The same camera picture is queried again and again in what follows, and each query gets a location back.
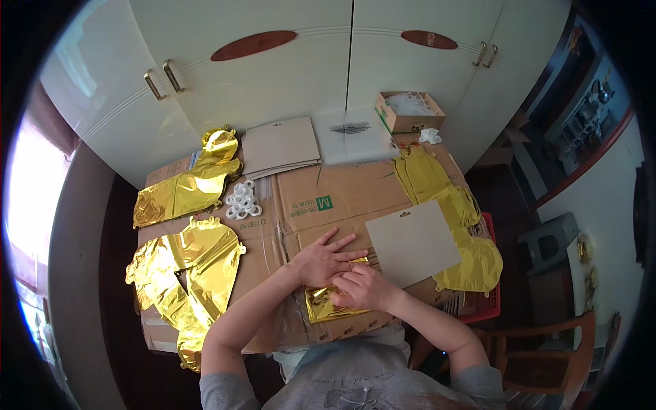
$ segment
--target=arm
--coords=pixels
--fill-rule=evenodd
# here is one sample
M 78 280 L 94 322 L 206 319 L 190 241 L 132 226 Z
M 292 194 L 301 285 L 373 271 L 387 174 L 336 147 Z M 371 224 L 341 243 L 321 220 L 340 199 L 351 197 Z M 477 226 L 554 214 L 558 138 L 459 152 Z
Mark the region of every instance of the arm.
M 229 372 L 248 380 L 241 349 L 251 341 L 264 319 L 278 304 L 301 285 L 323 287 L 330 284 L 332 276 L 354 267 L 349 260 L 367 254 L 366 250 L 336 253 L 356 238 L 352 234 L 326 245 L 336 232 L 337 229 L 333 228 L 304 248 L 214 322 L 203 342 L 201 376 Z
M 467 325 L 421 302 L 385 279 L 368 266 L 356 266 L 353 272 L 333 278 L 342 294 L 333 292 L 337 306 L 382 310 L 414 327 L 436 348 L 449 354 L 451 377 L 475 365 L 488 365 L 485 350 Z

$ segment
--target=red plastic basket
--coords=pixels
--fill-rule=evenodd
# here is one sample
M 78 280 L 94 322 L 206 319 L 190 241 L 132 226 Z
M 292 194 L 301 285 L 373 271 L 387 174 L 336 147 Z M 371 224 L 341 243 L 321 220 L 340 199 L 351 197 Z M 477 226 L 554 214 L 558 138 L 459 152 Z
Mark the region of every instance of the red plastic basket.
M 487 225 L 487 230 L 490 232 L 492 237 L 492 242 L 497 242 L 497 237 L 494 234 L 494 225 L 492 225 L 492 215 L 487 212 L 481 212 L 483 219 L 485 219 L 485 224 Z M 501 314 L 501 286 L 497 283 L 497 286 L 490 291 L 489 297 L 485 297 L 485 294 L 482 292 L 479 293 L 468 293 L 470 297 L 470 303 L 476 303 L 476 311 L 474 313 L 466 314 L 459 316 L 458 319 L 463 323 L 474 323 L 476 321 L 492 319 Z

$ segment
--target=wooden chair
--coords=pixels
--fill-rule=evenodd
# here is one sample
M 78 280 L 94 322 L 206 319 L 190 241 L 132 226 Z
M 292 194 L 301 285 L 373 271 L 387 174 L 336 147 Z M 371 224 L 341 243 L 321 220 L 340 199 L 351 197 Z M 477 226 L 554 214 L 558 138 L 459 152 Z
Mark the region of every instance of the wooden chair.
M 581 343 L 576 350 L 535 350 L 508 352 L 508 337 L 534 337 L 574 329 L 581 326 Z M 485 332 L 473 329 L 477 334 L 492 366 L 503 376 L 504 388 L 524 393 L 564 394 L 563 404 L 571 404 L 583 388 L 594 351 L 594 312 L 588 312 L 563 323 L 516 330 Z M 435 348 L 421 335 L 412 347 L 409 367 L 413 370 L 426 361 Z M 448 363 L 440 369 L 447 370 Z

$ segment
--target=hand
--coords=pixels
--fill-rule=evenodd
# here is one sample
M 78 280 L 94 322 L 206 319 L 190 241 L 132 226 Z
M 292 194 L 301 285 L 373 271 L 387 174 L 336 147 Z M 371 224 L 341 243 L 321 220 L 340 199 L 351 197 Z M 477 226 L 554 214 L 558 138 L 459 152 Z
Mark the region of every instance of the hand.
M 351 234 L 326 245 L 328 239 L 336 232 L 337 228 L 329 230 L 311 245 L 303 248 L 288 263 L 298 273 L 300 282 L 303 285 L 311 287 L 328 286 L 335 274 L 348 272 L 355 267 L 356 263 L 349 262 L 349 260 L 367 256 L 367 249 L 336 253 L 356 238 L 355 234 Z
M 352 272 L 333 278 L 333 285 L 341 292 L 332 292 L 331 302 L 336 306 L 389 312 L 405 293 L 382 274 L 368 266 L 354 266 Z

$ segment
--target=white tissue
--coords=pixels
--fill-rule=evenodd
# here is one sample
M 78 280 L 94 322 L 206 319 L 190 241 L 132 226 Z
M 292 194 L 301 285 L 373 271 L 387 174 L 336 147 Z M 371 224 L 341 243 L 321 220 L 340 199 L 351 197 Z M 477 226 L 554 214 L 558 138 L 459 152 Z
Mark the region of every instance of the white tissue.
M 426 128 L 421 130 L 419 142 L 430 142 L 431 144 L 439 144 L 442 142 L 442 137 L 438 135 L 438 130 L 435 128 Z

